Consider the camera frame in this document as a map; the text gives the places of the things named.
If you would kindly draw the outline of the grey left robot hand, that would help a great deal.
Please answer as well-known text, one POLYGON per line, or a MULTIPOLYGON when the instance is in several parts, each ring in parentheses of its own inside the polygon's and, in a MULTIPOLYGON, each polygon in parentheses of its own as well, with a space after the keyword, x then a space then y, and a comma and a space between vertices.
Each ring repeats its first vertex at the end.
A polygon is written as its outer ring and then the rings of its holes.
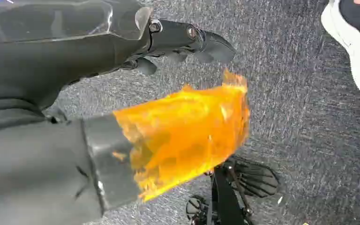
POLYGON ((244 77, 89 119, 43 114, 59 92, 148 56, 229 62, 233 46, 136 0, 0 0, 0 225, 80 225, 148 201, 224 162, 244 142, 244 77))

